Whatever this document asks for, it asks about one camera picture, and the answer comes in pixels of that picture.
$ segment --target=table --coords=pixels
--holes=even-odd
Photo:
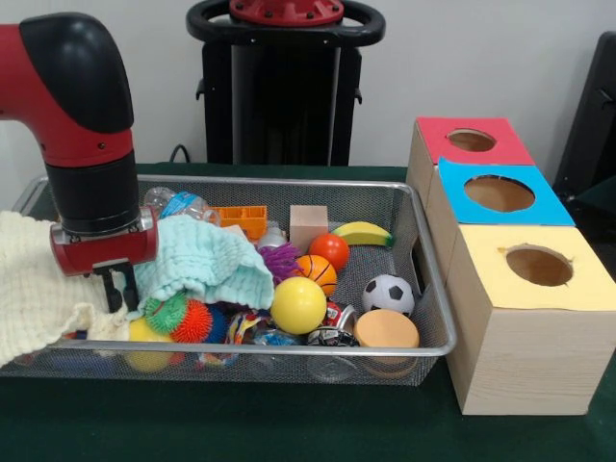
[[[139,170],[405,177],[397,167],[157,164]],[[417,388],[3,378],[0,435],[3,461],[613,461],[616,361],[584,417],[464,417],[445,360]]]

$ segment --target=orange spiky ball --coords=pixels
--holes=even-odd
[[[212,313],[197,300],[188,300],[186,308],[186,317],[169,335],[180,344],[201,343],[212,330]]]

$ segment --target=metal wire basket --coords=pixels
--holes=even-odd
[[[288,382],[419,385],[440,356],[455,345],[456,336],[424,212],[416,192],[399,183],[266,180],[141,175],[141,197],[154,186],[188,191],[220,207],[268,205],[269,219],[288,229],[290,206],[326,205],[330,226],[364,220],[388,229],[392,248],[354,246],[339,274],[334,301],[362,311],[361,294],[378,274],[406,279],[416,296],[412,321],[421,344],[417,348],[327,346],[255,346],[147,344],[61,341],[29,358],[0,369],[0,376],[82,377],[221,382]],[[14,210],[38,219],[57,219],[46,178],[31,184]],[[184,353],[183,361],[159,372],[130,366],[131,355],[154,358]],[[203,366],[199,355],[226,355],[225,365]]]

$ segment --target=red box lid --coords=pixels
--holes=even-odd
[[[534,166],[506,118],[418,117],[417,123],[434,165],[443,157],[459,164]]]

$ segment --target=orange plastic block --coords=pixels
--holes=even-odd
[[[259,241],[268,230],[268,206],[212,207],[220,214],[220,226],[239,225],[249,240]]]

